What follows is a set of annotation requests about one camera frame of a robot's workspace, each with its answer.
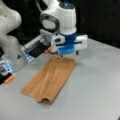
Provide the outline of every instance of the background wall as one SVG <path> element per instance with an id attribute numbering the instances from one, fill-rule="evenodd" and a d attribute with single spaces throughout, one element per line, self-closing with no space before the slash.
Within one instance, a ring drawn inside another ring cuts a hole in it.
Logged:
<path id="1" fill-rule="evenodd" d="M 78 32 L 120 48 L 120 0 L 69 0 L 77 9 Z"/>
<path id="2" fill-rule="evenodd" d="M 90 0 L 89 37 L 120 48 L 120 0 Z"/>

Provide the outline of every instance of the fabric fold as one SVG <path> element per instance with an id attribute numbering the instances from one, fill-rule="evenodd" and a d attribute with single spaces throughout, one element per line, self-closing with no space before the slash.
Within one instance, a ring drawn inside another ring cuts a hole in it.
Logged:
<path id="1" fill-rule="evenodd" d="M 33 97 L 37 102 L 52 103 L 67 81 L 74 65 L 75 60 L 72 58 L 50 58 L 23 88 L 22 93 Z"/>

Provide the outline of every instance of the folded towel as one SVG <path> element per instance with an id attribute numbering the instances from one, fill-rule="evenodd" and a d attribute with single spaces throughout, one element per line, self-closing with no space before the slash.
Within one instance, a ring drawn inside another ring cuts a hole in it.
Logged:
<path id="1" fill-rule="evenodd" d="M 33 97 L 37 102 L 50 104 L 67 81 L 75 60 L 52 57 L 44 67 L 23 88 L 22 93 Z"/>

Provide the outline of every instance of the table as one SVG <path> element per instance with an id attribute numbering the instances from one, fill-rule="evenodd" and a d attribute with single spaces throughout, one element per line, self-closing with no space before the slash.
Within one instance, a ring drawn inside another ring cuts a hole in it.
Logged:
<path id="1" fill-rule="evenodd" d="M 42 54 L 9 85 L 0 86 L 0 120 L 118 120 L 120 116 L 120 50 L 94 40 L 76 60 L 67 83 L 51 105 L 37 103 L 22 88 L 48 61 Z"/>

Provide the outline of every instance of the white table surface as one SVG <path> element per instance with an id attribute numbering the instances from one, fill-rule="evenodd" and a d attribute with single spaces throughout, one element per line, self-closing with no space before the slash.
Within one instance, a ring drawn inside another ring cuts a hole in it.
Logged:
<path id="1" fill-rule="evenodd" d="M 76 66 L 53 104 L 44 105 L 21 90 L 49 57 L 40 55 L 0 86 L 0 120 L 118 120 L 120 49 L 89 39 L 80 56 L 67 55 Z"/>

